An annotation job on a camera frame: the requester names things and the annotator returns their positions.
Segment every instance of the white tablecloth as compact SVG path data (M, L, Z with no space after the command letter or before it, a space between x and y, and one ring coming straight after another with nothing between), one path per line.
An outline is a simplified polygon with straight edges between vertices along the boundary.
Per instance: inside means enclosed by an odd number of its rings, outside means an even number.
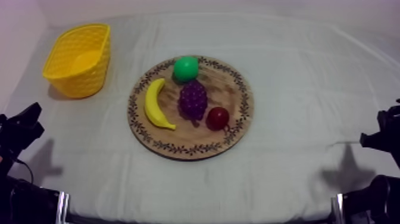
M98 94L70 100L41 77L57 36L42 37L7 108L43 107L46 131L22 153L35 183L71 194L71 211L164 223L281 222L327 216L330 197L374 175L399 176L390 154L363 149L376 114L400 97L400 70L337 27L250 14L154 14L104 20L111 61ZM131 133L127 102L156 63L196 54L249 82L254 119L228 152L197 162L162 158ZM24 167L13 175L29 178Z

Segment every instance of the yellow banana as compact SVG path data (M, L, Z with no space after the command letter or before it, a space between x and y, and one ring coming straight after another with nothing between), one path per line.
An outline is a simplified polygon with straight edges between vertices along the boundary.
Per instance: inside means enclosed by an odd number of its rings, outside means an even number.
M145 98L145 112L147 118L150 120L151 123L153 123L153 125L175 130L176 125L172 125L168 122L157 102L157 96L161 89L164 87L164 84L165 79L157 79L149 85Z

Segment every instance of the round wooden tray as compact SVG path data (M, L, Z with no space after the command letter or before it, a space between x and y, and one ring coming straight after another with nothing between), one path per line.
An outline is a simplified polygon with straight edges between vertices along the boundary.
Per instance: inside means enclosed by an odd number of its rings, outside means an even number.
M151 68L135 84L129 97L128 121L137 139L151 151L175 160L201 160L225 152L244 136L253 116L253 94L238 71L214 58L193 57L199 60L197 80L205 86L208 97L208 107L200 122L185 120L177 108L182 86L175 84L172 74L179 57ZM177 126L176 130L154 126L145 114L147 88L153 80L162 77L165 78L165 85L158 96L158 103L167 120ZM211 131L205 120L210 109L217 106L229 111L229 128Z

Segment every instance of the plastic basket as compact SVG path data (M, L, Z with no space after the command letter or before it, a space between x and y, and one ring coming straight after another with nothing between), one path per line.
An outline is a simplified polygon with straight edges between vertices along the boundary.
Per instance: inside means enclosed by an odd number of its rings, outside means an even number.
M43 77L68 97L89 97L103 87L109 60L109 25L86 24L57 39Z

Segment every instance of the wall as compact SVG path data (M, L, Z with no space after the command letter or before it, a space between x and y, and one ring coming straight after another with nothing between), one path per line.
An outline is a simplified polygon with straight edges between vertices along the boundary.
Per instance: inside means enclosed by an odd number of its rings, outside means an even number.
M46 27L45 16L35 0L0 0L0 112Z
M119 15L242 12L302 18L400 37L400 0L38 0L52 26Z

